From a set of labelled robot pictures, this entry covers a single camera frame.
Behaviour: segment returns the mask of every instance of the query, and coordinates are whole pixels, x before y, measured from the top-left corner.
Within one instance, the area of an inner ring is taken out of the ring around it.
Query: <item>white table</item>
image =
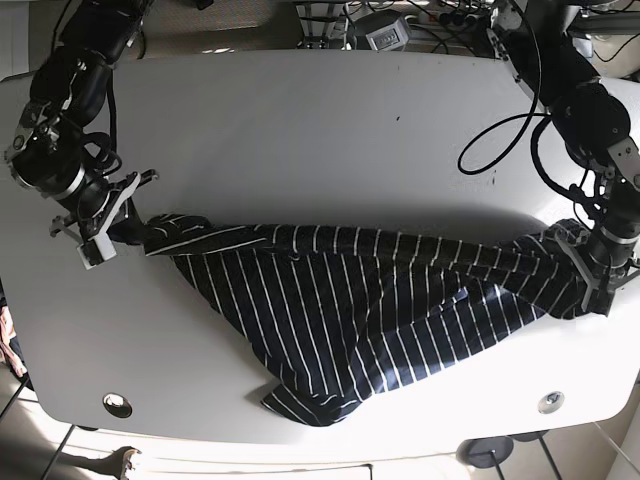
[[[637,128],[638,86],[607,85]],[[28,86],[0,84],[3,147]],[[123,170],[161,174],[136,194],[146,215],[375,225],[492,241],[570,211],[535,174],[528,139],[491,173],[456,171],[457,154],[475,133],[528,108],[504,67],[490,60],[334,51],[200,55],[121,65],[115,87]],[[95,129],[106,131],[106,110]],[[479,145],[470,164],[494,158],[515,130],[507,126]],[[559,182],[579,179],[551,129],[541,153]],[[339,425],[304,427],[259,406],[273,377],[169,259],[119,247],[119,257],[86,272],[69,239],[47,234],[62,208],[20,189],[6,169],[0,175],[0,272],[38,396],[59,420],[388,452],[435,437],[610,417],[640,368],[635,282],[618,294],[609,318],[545,317],[431,379],[368,400]],[[541,415],[538,401],[552,391],[566,401]],[[107,392],[127,397],[133,415],[110,416],[102,405]]]

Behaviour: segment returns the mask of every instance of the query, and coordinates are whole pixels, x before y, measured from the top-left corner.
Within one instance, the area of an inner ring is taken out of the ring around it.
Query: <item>striped shirt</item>
[[[281,385],[262,404],[327,426],[371,395],[495,345],[545,312],[582,315],[585,284],[554,234],[499,247],[375,229],[211,225],[164,215],[147,255],[181,274],[246,337]]]

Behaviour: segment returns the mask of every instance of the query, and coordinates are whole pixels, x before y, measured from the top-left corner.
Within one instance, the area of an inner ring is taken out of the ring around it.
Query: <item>cable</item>
[[[426,9],[424,9],[423,7],[421,7],[420,5],[418,5],[416,2],[414,2],[413,0],[407,0],[407,2],[409,2],[411,5],[413,5],[414,7],[416,7],[418,10],[421,10],[422,12],[426,13],[429,17],[431,18],[435,18],[431,13],[429,13]],[[467,50],[469,50],[469,52],[471,52],[474,56],[478,57],[479,55],[473,50],[473,48],[471,48],[469,46],[469,44],[467,42],[465,42],[462,38],[460,38],[458,36],[458,34],[456,32],[454,32],[453,30],[451,30],[449,27],[447,27],[446,25],[443,25],[442,23],[440,23],[440,25],[442,26],[442,28],[445,29],[445,31],[451,35],[452,38],[455,38],[458,42],[460,42],[460,44],[465,47]]]
[[[113,75],[107,81],[107,104],[109,105],[109,136],[111,137],[111,150],[115,153],[118,151],[118,112],[116,110],[116,96],[113,91]]]
[[[486,134],[488,134],[489,132],[492,132],[493,130],[495,130],[498,127],[501,127],[502,125],[509,123],[509,122],[513,122],[514,120],[519,120],[521,118],[533,118],[533,117],[548,117],[549,115],[547,115],[546,113],[520,113],[518,115],[513,115],[511,117],[507,117],[504,118],[502,120],[500,120],[499,122],[494,123],[493,125],[491,125],[490,127],[485,128],[483,131],[481,131],[478,135],[476,135],[475,137],[473,137],[473,139],[467,143],[467,146],[464,147],[464,150],[462,150],[462,153],[460,154],[460,156],[458,157],[458,170],[460,171],[460,173],[463,173],[465,175],[480,175],[481,173],[486,172],[487,170],[491,169],[492,167],[495,167],[498,162],[500,162],[506,155],[504,155],[504,152],[502,152],[502,154],[500,154],[500,156],[494,160],[493,162],[485,165],[484,167],[478,168],[476,170],[467,170],[466,168],[464,168],[462,166],[462,159],[464,158],[464,154],[467,153],[467,151],[478,141],[480,140],[482,137],[484,137]]]
[[[67,0],[67,3],[65,3],[64,8],[62,9],[62,13],[58,17],[58,21],[56,22],[56,26],[53,27],[53,35],[51,37],[51,54],[52,55],[53,55],[53,51],[56,48],[56,40],[58,40],[58,28],[60,28],[60,24],[62,23],[62,19],[64,18],[64,15],[67,13],[67,10],[69,10],[69,5],[71,5],[71,0]]]
[[[140,53],[138,54],[138,60],[142,60],[147,54],[147,36],[144,34],[144,30],[140,29]]]
[[[631,8],[631,5],[633,5],[634,3],[638,2],[638,1],[640,1],[640,0],[631,0],[629,2],[629,5],[624,7],[622,10],[597,10],[595,8],[589,8],[589,7],[585,7],[585,10],[587,10],[589,12],[597,13],[598,15],[611,15],[611,14],[615,14],[615,13],[627,13],[627,11]]]
[[[533,160],[533,166],[538,172],[538,175],[542,179],[542,181],[554,192],[558,195],[562,195],[563,197],[569,199],[570,201],[574,201],[573,195],[569,190],[564,187],[561,187],[556,182],[551,180],[551,177],[547,174],[544,167],[542,166],[542,162],[540,160],[540,154],[538,152],[538,144],[540,143],[540,137],[545,129],[551,123],[551,115],[545,115],[544,118],[536,125],[536,128],[533,129],[533,133],[531,134],[531,159]]]
[[[602,58],[600,55],[598,55],[598,52],[595,51],[595,49],[593,50],[593,53],[596,55],[596,57],[598,57],[598,59],[602,62],[602,63],[609,63],[610,61],[612,61],[614,58],[616,58],[618,55],[620,55],[620,52],[622,52],[622,50],[624,49],[624,47],[626,47],[627,45],[629,45],[633,40],[635,40],[636,38],[640,37],[640,33],[636,33],[633,37],[629,38],[626,42],[624,42],[622,44],[622,46],[618,49],[618,51],[616,53],[613,54],[613,56],[607,58],[606,60],[604,58]]]
[[[515,146],[518,144],[520,139],[522,139],[522,137],[524,136],[525,132],[527,131],[527,128],[529,128],[529,125],[531,124],[531,120],[533,120],[533,117],[539,116],[539,114],[536,114],[536,108],[538,107],[538,99],[540,98],[540,86],[542,85],[542,61],[540,59],[540,48],[538,47],[538,40],[536,39],[536,34],[533,31],[533,28],[531,27],[531,24],[529,23],[529,20],[527,20],[526,15],[524,14],[522,9],[520,8],[520,5],[518,5],[516,0],[508,0],[508,1],[511,4],[511,7],[516,11],[516,13],[522,19],[522,23],[524,24],[526,29],[529,31],[529,35],[531,35],[531,42],[533,43],[533,46],[534,46],[534,48],[536,50],[536,60],[537,60],[537,64],[538,64],[537,65],[538,66],[538,84],[536,85],[534,93],[533,93],[533,100],[531,102],[531,108],[529,108],[529,113],[526,115],[526,117],[525,117],[526,119],[525,119],[524,123],[522,124],[522,127],[520,127],[520,131],[516,134],[516,136],[513,138],[513,140],[511,140],[511,143],[507,146],[507,148],[505,148],[504,151],[500,155],[498,155],[495,160],[493,160],[492,162],[488,163],[484,167],[478,168],[476,170],[467,170],[462,166],[462,159],[464,158],[464,154],[467,152],[467,150],[469,150],[471,145],[473,145],[478,139],[480,139],[482,136],[484,136],[485,134],[487,134],[488,132],[490,132],[494,128],[497,128],[500,125],[503,125],[503,124],[511,121],[509,119],[502,120],[502,121],[498,122],[497,124],[492,125],[488,129],[486,129],[483,132],[481,132],[480,135],[476,136],[473,140],[471,140],[470,143],[467,144],[466,147],[464,147],[464,150],[462,150],[462,153],[460,153],[460,156],[458,157],[458,170],[460,171],[460,173],[463,173],[465,175],[479,175],[479,174],[484,173],[487,170],[490,170],[491,168],[495,167],[507,155],[509,155],[509,153],[511,153],[511,151],[515,148]],[[547,125],[551,121],[550,119],[545,118],[544,120],[542,120],[542,122],[545,122],[545,120],[547,121]]]
[[[464,33],[464,32],[466,32],[466,31],[467,31],[469,28],[471,28],[472,26],[473,26],[473,25],[467,25],[467,26],[466,26],[466,27],[464,27],[462,30],[460,30],[460,32],[459,32],[459,33]],[[447,43],[446,43],[446,42],[448,42],[449,40],[452,40],[452,39],[453,39],[453,37],[449,37],[449,38],[446,38],[446,39],[442,40],[442,42],[441,42],[441,43],[438,43],[438,44],[437,44],[437,45],[436,45],[436,46],[435,46],[435,47],[434,47],[434,48],[433,48],[429,53],[435,53],[435,51],[440,47],[440,45],[444,45],[444,47],[445,47],[445,51],[446,51],[447,53],[449,53],[449,48],[447,47]]]
[[[391,0],[391,3],[389,5],[383,5],[380,8],[373,8],[371,6],[371,2],[367,2],[367,7],[369,7],[371,10],[373,10],[374,12],[380,12],[382,10],[386,10],[387,8],[391,8],[393,7],[393,5],[396,3],[396,0]]]
[[[589,170],[585,169],[584,174],[582,175],[582,180],[580,180],[580,185],[578,185],[578,188],[580,188],[580,190],[582,190],[582,187],[584,187],[584,183],[587,181],[587,175],[589,175]],[[573,214],[575,215],[576,219],[582,224],[582,226],[587,230],[589,230],[589,227],[587,227],[587,224],[584,222],[584,220],[582,220],[582,218],[580,218],[580,215],[578,215],[577,206],[578,206],[578,203],[574,200]]]
[[[417,28],[418,30],[424,30],[429,35],[431,35],[436,40],[438,40],[438,43],[436,44],[435,48],[431,51],[431,53],[435,52],[438,49],[438,47],[440,47],[440,45],[442,45],[442,46],[444,46],[444,50],[445,50],[445,52],[447,52],[447,55],[449,54],[449,47],[447,46],[446,41],[440,35],[438,35],[437,33],[433,32],[431,29],[425,27],[424,25],[410,23],[409,26],[411,26],[411,28]]]
[[[356,4],[360,4],[360,6],[358,8],[356,8],[353,12],[349,12],[349,15],[354,15],[356,13],[358,13],[360,10],[362,10],[362,7],[364,7],[364,2],[351,2],[348,6],[349,7],[355,7]]]

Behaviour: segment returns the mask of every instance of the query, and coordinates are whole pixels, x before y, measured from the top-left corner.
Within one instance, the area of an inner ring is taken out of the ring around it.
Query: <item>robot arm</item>
[[[131,196],[155,172],[110,182],[109,175],[122,165],[114,139],[83,129],[102,109],[112,66],[140,30],[147,8],[129,0],[82,2],[61,34],[63,45],[35,74],[30,101],[6,151],[20,185],[36,188],[69,211],[54,220],[51,234],[63,231],[78,240],[87,268],[115,256],[112,240],[143,241]],[[73,224],[79,236],[69,229]]]
[[[631,120],[624,105],[600,83],[597,71],[566,34],[578,11],[578,6],[559,0],[500,0],[489,36],[498,55],[511,62],[516,81],[525,90],[539,89],[539,100],[550,115],[532,135],[534,165],[550,188],[581,204],[595,223],[584,244],[558,240],[587,283],[583,310],[606,314],[614,291],[631,278],[629,268],[635,267],[640,154],[630,137]],[[577,185],[561,187],[544,172],[537,144],[550,123],[564,139],[569,156],[595,173],[594,197]]]

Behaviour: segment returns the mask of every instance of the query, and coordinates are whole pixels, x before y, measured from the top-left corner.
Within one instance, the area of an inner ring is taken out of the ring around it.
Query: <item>white wall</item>
[[[29,70],[29,4],[0,0],[0,80]]]

